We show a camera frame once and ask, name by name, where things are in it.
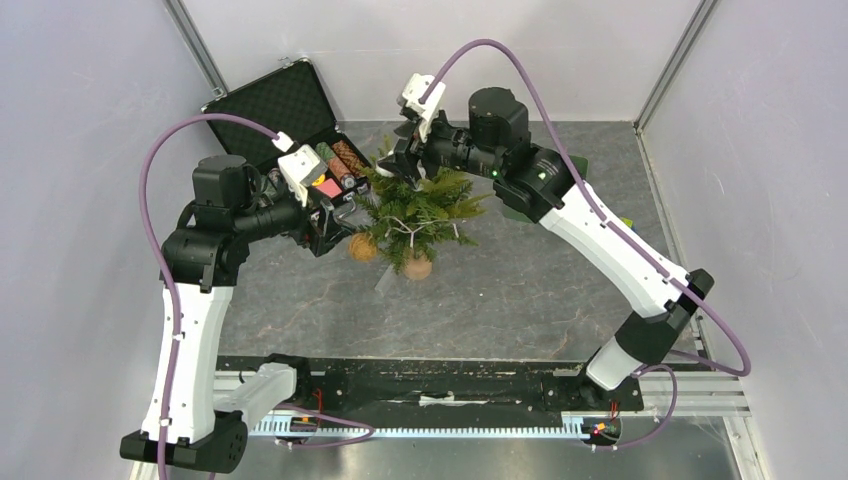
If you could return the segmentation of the twine ball ornament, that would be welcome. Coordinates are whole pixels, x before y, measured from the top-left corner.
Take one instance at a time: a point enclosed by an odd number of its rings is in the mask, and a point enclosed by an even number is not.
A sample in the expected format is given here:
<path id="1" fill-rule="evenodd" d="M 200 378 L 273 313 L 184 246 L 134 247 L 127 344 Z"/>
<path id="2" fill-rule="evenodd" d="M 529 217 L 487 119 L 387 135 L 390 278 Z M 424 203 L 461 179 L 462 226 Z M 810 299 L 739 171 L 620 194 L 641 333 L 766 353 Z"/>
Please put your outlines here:
<path id="1" fill-rule="evenodd" d="M 348 253 L 353 260 L 367 263 L 377 256 L 378 247 L 369 233 L 358 232 L 351 237 Z"/>

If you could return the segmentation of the small green christmas tree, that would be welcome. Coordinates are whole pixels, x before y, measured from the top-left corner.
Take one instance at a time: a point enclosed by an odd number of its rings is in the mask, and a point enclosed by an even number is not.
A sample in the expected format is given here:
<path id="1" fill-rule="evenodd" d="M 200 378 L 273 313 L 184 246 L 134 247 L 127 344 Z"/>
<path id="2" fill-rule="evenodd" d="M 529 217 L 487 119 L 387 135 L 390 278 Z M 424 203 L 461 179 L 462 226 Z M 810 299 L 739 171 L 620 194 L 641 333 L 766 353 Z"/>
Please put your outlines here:
<path id="1" fill-rule="evenodd" d="M 489 196 L 475 195 L 468 175 L 443 168 L 434 179 L 411 186 L 380 176 L 375 167 L 366 170 L 370 192 L 354 198 L 369 221 L 355 233 L 369 233 L 378 247 L 376 257 L 387 261 L 396 274 L 423 280 L 432 272 L 437 244 L 477 244 L 461 224 L 482 215 L 482 202 Z"/>

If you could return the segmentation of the clear battery box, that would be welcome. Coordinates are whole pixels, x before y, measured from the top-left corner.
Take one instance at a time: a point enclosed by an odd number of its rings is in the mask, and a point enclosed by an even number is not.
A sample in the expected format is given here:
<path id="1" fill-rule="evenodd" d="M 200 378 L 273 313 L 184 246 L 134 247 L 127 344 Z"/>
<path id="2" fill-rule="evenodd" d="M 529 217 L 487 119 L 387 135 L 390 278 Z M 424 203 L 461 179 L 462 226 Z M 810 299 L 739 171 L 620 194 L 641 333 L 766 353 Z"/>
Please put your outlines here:
<path id="1" fill-rule="evenodd" d="M 392 267 L 388 267 L 379 281 L 374 287 L 374 290 L 381 296 L 385 296 L 388 292 L 393 288 L 395 283 L 397 282 L 397 275 L 394 272 Z"/>

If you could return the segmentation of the green ornament box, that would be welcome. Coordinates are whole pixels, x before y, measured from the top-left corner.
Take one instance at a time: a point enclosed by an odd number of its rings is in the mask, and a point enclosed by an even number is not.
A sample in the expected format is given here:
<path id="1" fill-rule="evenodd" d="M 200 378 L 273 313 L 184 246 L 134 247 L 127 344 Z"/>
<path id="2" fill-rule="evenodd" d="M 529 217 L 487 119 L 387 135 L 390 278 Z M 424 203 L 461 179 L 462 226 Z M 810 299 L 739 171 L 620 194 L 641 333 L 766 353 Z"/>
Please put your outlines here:
<path id="1" fill-rule="evenodd" d="M 538 152 L 527 166 L 496 180 L 496 197 L 510 219 L 538 223 L 552 209 L 564 205 L 561 198 L 575 186 L 572 173 L 556 152 Z"/>

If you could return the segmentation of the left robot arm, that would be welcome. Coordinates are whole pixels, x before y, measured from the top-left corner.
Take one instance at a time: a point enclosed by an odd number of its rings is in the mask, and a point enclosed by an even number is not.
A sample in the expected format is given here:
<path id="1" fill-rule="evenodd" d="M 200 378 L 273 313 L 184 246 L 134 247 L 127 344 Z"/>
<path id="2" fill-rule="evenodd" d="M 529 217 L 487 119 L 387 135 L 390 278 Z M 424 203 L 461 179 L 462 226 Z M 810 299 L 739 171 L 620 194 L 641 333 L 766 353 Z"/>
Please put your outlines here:
<path id="1" fill-rule="evenodd" d="M 201 160 L 194 197 L 176 228 L 152 244 L 163 283 L 164 328 L 154 393 L 142 425 L 121 440 L 120 455 L 210 475 L 241 462 L 248 432 L 278 405 L 301 408 L 317 397 L 306 358 L 272 354 L 222 397 L 214 393 L 220 337 L 254 242 L 335 228 L 325 165 L 304 153 L 268 172 L 244 158 Z"/>

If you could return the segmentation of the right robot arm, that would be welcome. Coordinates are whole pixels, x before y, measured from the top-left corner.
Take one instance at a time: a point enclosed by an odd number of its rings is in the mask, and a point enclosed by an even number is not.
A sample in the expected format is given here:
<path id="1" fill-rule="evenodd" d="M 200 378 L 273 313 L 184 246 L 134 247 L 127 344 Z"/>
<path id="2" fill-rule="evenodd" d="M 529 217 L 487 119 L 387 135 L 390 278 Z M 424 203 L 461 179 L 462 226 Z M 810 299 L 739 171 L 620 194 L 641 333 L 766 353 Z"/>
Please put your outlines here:
<path id="1" fill-rule="evenodd" d="M 508 89 L 487 87 L 468 101 L 469 124 L 456 127 L 440 107 L 444 84 L 426 101 L 427 77 L 414 77 L 398 98 L 406 122 L 397 129 L 392 163 L 382 168 L 412 185 L 442 168 L 487 177 L 503 204 L 576 248 L 624 295 L 633 311 L 586 363 L 577 382 L 591 408 L 612 401 L 641 366 L 660 363 L 714 285 L 703 269 L 686 271 L 654 250 L 614 215 L 558 152 L 531 140 L 527 107 Z"/>

